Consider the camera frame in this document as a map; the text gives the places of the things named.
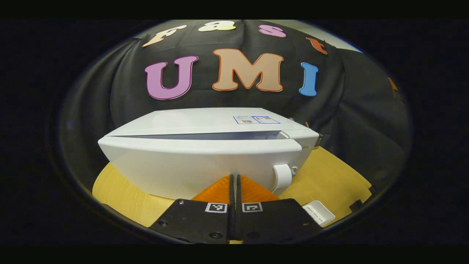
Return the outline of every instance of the white small object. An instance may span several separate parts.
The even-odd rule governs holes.
[[[320,201],[312,201],[303,206],[308,214],[316,221],[318,225],[324,227],[335,219],[335,215],[329,211]]]
[[[291,185],[292,172],[287,164],[275,165],[273,170],[275,171],[275,189],[273,194],[279,196]]]

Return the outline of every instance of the orange gripper pad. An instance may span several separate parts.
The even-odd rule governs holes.
[[[269,202],[280,200],[275,194],[269,192],[255,181],[241,175],[242,202]]]
[[[193,201],[230,203],[230,176],[226,175],[197,194]]]

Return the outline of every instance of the letter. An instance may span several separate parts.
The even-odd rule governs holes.
[[[199,31],[213,31],[213,30],[232,30],[236,27],[233,26],[233,21],[215,21],[205,24],[205,26],[199,28]]]
[[[165,88],[162,84],[162,71],[168,63],[160,62],[146,67],[148,94],[158,100],[168,100],[187,93],[192,82],[192,64],[198,59],[197,56],[188,56],[174,61],[179,65],[179,81],[173,88]]]
[[[313,47],[319,51],[320,53],[322,54],[326,54],[327,55],[327,51],[323,50],[322,47],[324,47],[324,45],[322,45],[321,43],[319,43],[319,41],[315,40],[315,39],[311,39],[311,38],[306,38],[307,40],[311,41],[311,45],[313,45]]]
[[[287,36],[285,33],[283,33],[281,28],[269,25],[260,25],[259,32],[265,35],[276,36],[279,38],[285,38]]]
[[[233,81],[233,71],[246,89],[250,89],[259,75],[261,81],[257,88],[261,91],[280,92],[283,86],[280,84],[280,63],[282,56],[264,53],[251,64],[246,56],[238,49],[222,48],[213,51],[220,58],[218,82],[212,88],[219,91],[230,91],[238,88]]]
[[[301,63],[301,67],[304,69],[303,87],[300,88],[300,93],[304,96],[316,96],[316,73],[319,69],[309,63]]]
[[[171,28],[171,29],[168,29],[168,30],[165,30],[165,31],[162,31],[160,33],[156,33],[156,35],[150,40],[148,41],[147,43],[143,44],[142,47],[146,47],[146,46],[149,46],[151,44],[155,44],[155,43],[158,43],[160,41],[162,41],[164,38],[163,37],[169,37],[171,36],[174,32],[176,32],[176,30],[178,29],[183,29],[187,27],[187,25],[182,25],[182,26],[179,26],[179,27],[175,27],[175,28]]]

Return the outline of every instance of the label sticker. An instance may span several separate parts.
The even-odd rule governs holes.
[[[273,118],[268,116],[253,116],[252,118],[254,118],[261,124],[280,124],[280,122],[277,122]]]
[[[234,116],[233,118],[238,124],[258,124],[252,116]]]
[[[280,124],[268,116],[233,116],[238,124]]]

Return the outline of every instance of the blue letter i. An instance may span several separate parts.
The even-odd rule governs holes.
[[[300,88],[300,93],[304,96],[316,96],[316,73],[319,69],[309,63],[301,63],[301,67],[304,69],[304,81],[303,87]]]

